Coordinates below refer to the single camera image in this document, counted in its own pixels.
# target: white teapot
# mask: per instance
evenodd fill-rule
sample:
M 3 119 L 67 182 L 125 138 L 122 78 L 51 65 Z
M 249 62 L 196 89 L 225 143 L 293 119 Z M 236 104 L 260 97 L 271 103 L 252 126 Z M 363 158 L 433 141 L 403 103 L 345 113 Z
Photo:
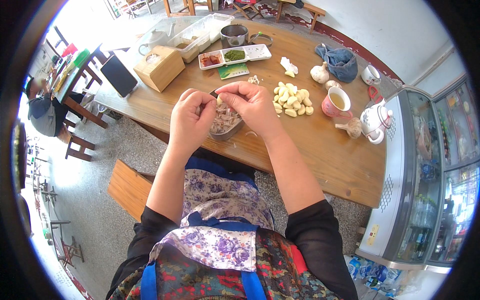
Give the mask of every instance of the white teapot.
M 385 106 L 385 99 L 367 108 L 360 115 L 361 131 L 372 144 L 379 144 L 384 139 L 384 132 L 392 126 L 393 111 Z
M 165 31 L 156 29 L 147 33 L 146 44 L 141 44 L 138 47 L 138 52 L 142 55 L 146 55 L 146 53 L 142 53 L 142 51 L 140 50 L 142 47 L 147 47 L 149 51 L 152 51 L 155 46 L 165 46 L 168 41 L 170 41 L 170 39 L 173 37 L 174 27 L 175 23 L 170 26 L 170 32 L 168 34 Z

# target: apron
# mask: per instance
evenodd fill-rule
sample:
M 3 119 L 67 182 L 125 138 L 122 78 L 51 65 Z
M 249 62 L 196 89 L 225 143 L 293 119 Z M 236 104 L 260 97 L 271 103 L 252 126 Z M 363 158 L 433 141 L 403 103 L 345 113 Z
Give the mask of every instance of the apron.
M 249 300 L 266 300 L 256 273 L 256 230 L 273 230 L 273 218 L 256 186 L 242 174 L 218 174 L 213 164 L 191 160 L 185 170 L 183 219 L 153 246 L 141 282 L 141 299 L 156 300 L 156 259 L 166 244 L 216 269 L 237 270 Z

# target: wooden tissue box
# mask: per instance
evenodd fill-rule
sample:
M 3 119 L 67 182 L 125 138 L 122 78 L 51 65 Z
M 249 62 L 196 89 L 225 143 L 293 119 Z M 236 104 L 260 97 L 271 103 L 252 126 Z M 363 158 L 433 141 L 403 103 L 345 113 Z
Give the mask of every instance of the wooden tissue box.
M 152 63 L 147 62 L 147 58 L 152 54 L 159 58 Z M 155 46 L 133 68 L 144 84 L 159 92 L 162 92 L 183 69 L 185 64 L 180 52 L 164 46 Z

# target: hand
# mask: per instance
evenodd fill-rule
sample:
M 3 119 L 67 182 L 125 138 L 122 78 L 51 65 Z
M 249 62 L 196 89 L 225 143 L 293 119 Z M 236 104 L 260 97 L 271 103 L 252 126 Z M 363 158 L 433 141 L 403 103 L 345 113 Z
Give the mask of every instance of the hand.
M 195 111 L 205 104 L 200 116 Z M 170 140 L 168 147 L 172 154 L 188 160 L 207 138 L 208 130 L 216 113 L 216 99 L 210 94 L 188 89 L 180 96 L 172 110 L 170 119 Z
M 277 136 L 282 124 L 275 113 L 272 96 L 263 86 L 246 81 L 227 84 L 215 91 L 220 98 L 235 109 L 247 125 L 264 141 Z

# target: concrete floor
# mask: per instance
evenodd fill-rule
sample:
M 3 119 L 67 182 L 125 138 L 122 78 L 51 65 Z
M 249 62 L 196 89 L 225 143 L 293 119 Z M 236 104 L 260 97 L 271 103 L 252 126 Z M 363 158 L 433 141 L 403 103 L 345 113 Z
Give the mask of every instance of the concrete floor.
M 178 10 L 176 6 L 180 3 L 174 2 L 172 10 Z M 152 5 L 152 10 L 153 15 L 143 10 L 139 17 L 130 21 L 142 23 L 142 26 L 150 28 L 166 16 L 163 3 Z M 327 42 L 340 47 L 319 33 L 309 35 L 308 28 L 297 24 L 287 21 L 275 24 L 274 17 L 256 18 L 255 21 L 275 25 L 318 42 Z M 367 65 L 362 58 L 358 58 L 358 62 L 359 69 Z M 395 86 L 387 79 L 383 79 L 380 85 L 382 94 L 389 95 L 393 90 Z M 76 135 L 96 144 L 95 151 L 86 151 L 93 156 L 93 160 L 85 162 L 74 157 L 65 160 L 65 146 L 55 138 L 41 137 L 40 141 L 46 148 L 45 153 L 49 155 L 47 181 L 58 193 L 55 207 L 58 218 L 72 222 L 71 226 L 64 226 L 64 236 L 74 235 L 84 252 L 85 262 L 81 263 L 79 259 L 74 258 L 75 268 L 71 268 L 72 272 L 93 298 L 99 300 L 105 297 L 113 274 L 126 258 L 135 223 L 135 220 L 107 194 L 115 162 L 122 159 L 138 171 L 155 173 L 167 145 L 126 117 L 115 121 L 104 116 L 103 120 L 108 123 L 107 129 L 92 122 L 80 124 L 78 118 L 71 113 L 67 118 L 78 123 L 74 130 Z M 276 230 L 284 234 L 288 216 L 274 175 L 256 172 L 255 177 L 261 194 L 272 209 Z M 356 248 L 355 243 L 360 240 L 356 228 L 366 225 L 371 210 L 337 197 L 329 198 L 339 221 L 343 252 L 352 253 Z

